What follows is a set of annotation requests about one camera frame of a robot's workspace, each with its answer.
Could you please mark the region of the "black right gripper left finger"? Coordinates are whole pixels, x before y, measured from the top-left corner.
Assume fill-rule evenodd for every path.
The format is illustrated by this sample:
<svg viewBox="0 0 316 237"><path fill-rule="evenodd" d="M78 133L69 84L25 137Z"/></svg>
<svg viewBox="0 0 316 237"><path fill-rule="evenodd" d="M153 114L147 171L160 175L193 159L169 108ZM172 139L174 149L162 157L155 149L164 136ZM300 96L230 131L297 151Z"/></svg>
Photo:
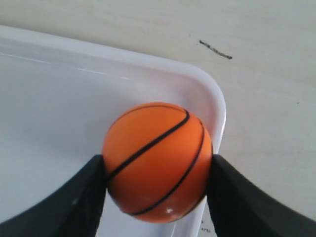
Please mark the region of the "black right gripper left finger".
<svg viewBox="0 0 316 237"><path fill-rule="evenodd" d="M94 237L106 195L103 158L94 156L50 196L4 221L2 237Z"/></svg>

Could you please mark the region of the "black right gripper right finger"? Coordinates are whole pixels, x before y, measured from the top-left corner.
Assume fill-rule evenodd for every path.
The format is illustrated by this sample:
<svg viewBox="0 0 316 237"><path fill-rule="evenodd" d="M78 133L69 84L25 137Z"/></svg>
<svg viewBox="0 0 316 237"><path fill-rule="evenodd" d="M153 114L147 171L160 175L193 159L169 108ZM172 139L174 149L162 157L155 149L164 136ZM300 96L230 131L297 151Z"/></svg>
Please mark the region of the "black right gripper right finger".
<svg viewBox="0 0 316 237"><path fill-rule="evenodd" d="M218 237L314 237L314 220L256 187L222 156L213 155L207 203Z"/></svg>

